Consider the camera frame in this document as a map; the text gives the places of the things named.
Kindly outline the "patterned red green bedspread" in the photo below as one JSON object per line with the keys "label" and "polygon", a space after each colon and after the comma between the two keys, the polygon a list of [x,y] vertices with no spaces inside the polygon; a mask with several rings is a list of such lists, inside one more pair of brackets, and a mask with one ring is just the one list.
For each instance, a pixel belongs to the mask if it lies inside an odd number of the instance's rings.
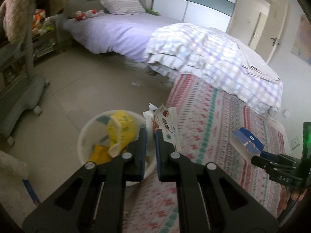
{"label": "patterned red green bedspread", "polygon": [[[195,163],[216,163],[272,215],[278,216],[282,187],[262,169],[252,167],[230,143],[240,128],[251,131],[273,154],[289,154],[281,123],[258,115],[237,97],[213,88],[194,75],[180,75],[167,105],[175,107],[181,150]],[[153,172],[139,188],[124,232],[178,232],[176,186],[161,183]]]}

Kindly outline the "shelf with plush toys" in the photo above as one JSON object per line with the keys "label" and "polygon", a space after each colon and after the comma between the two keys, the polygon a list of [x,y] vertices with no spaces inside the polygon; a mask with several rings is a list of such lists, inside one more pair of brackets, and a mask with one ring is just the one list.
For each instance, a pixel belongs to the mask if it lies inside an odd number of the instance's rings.
{"label": "shelf with plush toys", "polygon": [[56,19],[54,17],[47,17],[43,9],[36,9],[33,15],[32,43],[34,60],[49,53],[56,52],[59,54],[61,50]]}

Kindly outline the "white teal wardrobe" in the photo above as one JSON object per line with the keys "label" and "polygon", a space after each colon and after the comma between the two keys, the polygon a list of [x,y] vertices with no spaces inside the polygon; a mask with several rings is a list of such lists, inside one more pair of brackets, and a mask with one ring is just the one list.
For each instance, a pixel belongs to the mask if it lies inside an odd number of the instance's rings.
{"label": "white teal wardrobe", "polygon": [[227,31],[236,0],[153,0],[152,9],[177,21]]}

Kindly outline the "grey rolling chair base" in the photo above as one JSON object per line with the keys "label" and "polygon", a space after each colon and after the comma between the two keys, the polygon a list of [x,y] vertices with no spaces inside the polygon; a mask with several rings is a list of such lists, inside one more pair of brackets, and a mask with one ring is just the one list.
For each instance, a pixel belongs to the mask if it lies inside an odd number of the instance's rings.
{"label": "grey rolling chair base", "polygon": [[1,48],[1,72],[22,57],[25,58],[26,72],[15,77],[1,91],[1,140],[5,140],[10,147],[15,143],[10,134],[23,111],[32,110],[35,115],[41,114],[38,102],[50,83],[34,71],[32,24],[27,28],[23,42]]}

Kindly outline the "white snack wrapper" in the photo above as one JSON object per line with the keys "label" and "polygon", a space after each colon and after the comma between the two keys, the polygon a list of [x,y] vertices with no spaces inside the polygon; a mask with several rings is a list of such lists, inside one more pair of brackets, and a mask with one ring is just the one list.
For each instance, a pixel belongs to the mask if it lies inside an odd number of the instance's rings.
{"label": "white snack wrapper", "polygon": [[156,107],[149,104],[149,110],[143,113],[145,118],[145,127],[147,130],[147,152],[155,154],[155,131],[161,129],[165,142],[174,145],[175,151],[180,152],[180,139],[177,127],[177,113],[175,107],[166,108],[161,105]]}

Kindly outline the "brown fuzzy garment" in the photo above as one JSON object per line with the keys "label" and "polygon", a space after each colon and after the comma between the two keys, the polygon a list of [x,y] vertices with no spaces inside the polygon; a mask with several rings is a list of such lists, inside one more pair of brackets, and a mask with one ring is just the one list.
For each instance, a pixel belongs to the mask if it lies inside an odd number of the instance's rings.
{"label": "brown fuzzy garment", "polygon": [[11,44],[24,41],[27,28],[32,24],[29,16],[36,9],[45,10],[47,16],[60,14],[69,0],[4,0],[1,5],[1,26]]}

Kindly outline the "lavender bed sheet mattress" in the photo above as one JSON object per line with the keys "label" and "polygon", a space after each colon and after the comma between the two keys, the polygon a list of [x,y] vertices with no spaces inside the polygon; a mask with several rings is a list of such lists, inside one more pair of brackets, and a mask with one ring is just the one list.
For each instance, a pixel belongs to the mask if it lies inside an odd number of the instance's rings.
{"label": "lavender bed sheet mattress", "polygon": [[144,63],[144,51],[153,32],[178,20],[148,13],[134,15],[101,14],[77,21],[65,19],[64,30],[94,54],[118,53]]}

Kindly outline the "yellow cardboard box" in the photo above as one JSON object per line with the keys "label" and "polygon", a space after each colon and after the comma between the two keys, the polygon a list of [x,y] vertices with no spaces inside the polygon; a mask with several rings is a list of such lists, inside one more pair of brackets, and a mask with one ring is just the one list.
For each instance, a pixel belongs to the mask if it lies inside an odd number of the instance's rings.
{"label": "yellow cardboard box", "polygon": [[113,158],[108,153],[109,147],[102,145],[95,145],[93,152],[89,158],[89,162],[94,162],[97,165],[111,162]]}

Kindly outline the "white room door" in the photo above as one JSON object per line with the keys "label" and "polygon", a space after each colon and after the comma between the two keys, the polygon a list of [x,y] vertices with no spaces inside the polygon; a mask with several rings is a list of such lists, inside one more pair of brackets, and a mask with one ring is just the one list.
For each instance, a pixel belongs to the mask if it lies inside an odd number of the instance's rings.
{"label": "white room door", "polygon": [[286,0],[237,0],[227,33],[269,63],[287,19]]}

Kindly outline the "folded striped cloth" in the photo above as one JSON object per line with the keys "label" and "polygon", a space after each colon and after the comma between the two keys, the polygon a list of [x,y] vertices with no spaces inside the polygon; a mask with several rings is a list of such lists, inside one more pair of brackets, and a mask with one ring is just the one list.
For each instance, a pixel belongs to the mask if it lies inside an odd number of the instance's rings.
{"label": "folded striped cloth", "polygon": [[248,74],[277,84],[280,81],[277,73],[270,68],[262,57],[244,44],[238,44],[241,51],[242,67]]}

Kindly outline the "wall map poster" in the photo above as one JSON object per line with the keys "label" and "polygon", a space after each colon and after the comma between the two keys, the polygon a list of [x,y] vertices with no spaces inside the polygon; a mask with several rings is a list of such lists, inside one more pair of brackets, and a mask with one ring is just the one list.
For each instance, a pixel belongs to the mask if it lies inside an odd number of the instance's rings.
{"label": "wall map poster", "polygon": [[311,26],[305,14],[301,16],[291,53],[311,65]]}

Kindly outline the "white wall socket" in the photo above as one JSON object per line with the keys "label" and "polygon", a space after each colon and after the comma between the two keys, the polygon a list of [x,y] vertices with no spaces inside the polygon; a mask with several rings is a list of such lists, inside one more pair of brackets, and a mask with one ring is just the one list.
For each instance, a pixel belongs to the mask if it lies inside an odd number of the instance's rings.
{"label": "white wall socket", "polygon": [[299,143],[298,137],[296,136],[291,141],[291,148],[292,148],[292,150],[296,149],[299,145],[300,145],[300,143]]}

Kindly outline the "plaid purple white quilt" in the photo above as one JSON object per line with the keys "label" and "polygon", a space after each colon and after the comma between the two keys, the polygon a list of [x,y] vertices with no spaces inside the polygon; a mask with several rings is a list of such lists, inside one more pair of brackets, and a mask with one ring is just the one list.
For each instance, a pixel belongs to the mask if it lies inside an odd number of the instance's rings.
{"label": "plaid purple white quilt", "polygon": [[256,113],[275,116],[281,110],[283,82],[274,84],[248,74],[238,44],[243,43],[216,28],[176,23],[153,32],[144,58],[159,73],[195,75],[237,96]]}

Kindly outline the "white plastic trash bin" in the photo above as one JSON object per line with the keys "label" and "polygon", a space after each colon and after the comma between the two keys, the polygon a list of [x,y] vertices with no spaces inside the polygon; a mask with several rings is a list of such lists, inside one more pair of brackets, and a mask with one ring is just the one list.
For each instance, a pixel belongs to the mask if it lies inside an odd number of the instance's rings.
{"label": "white plastic trash bin", "polygon": [[[109,110],[96,115],[81,129],[76,147],[81,165],[89,161],[95,145],[109,145],[107,124],[110,116],[116,112],[116,110]],[[147,143],[144,179],[147,179],[156,168],[154,148],[150,142]]]}

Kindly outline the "striped pillow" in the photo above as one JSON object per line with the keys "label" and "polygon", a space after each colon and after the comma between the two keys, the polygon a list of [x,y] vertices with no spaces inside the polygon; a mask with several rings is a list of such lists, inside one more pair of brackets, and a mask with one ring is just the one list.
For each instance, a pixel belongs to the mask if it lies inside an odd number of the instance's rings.
{"label": "striped pillow", "polygon": [[101,0],[101,5],[113,15],[145,14],[146,10],[139,0]]}

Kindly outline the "blue cookie box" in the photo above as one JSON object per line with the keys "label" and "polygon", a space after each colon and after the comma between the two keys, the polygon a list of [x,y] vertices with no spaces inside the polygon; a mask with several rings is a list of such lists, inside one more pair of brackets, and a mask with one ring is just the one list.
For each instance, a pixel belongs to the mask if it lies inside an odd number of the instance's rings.
{"label": "blue cookie box", "polygon": [[231,145],[250,163],[254,156],[260,156],[264,150],[263,143],[248,129],[240,128],[230,137]]}

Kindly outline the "red white plush toy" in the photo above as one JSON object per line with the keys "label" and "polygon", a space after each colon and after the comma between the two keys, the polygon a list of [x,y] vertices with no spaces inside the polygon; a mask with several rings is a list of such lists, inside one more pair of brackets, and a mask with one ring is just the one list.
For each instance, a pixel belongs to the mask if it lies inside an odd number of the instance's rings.
{"label": "red white plush toy", "polygon": [[83,21],[85,19],[98,17],[98,16],[101,16],[104,14],[105,14],[104,10],[93,9],[93,10],[87,10],[85,12],[77,11],[77,12],[73,13],[72,15],[68,16],[68,18],[74,19],[76,21]]}

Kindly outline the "yellow white plastic bag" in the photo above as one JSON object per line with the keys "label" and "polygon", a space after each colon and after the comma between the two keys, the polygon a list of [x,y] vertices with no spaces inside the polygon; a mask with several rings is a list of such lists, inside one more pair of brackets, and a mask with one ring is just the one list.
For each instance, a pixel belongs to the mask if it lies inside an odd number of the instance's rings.
{"label": "yellow white plastic bag", "polygon": [[108,154],[115,158],[136,138],[138,126],[132,115],[123,110],[116,111],[110,116],[107,125],[110,147]]}

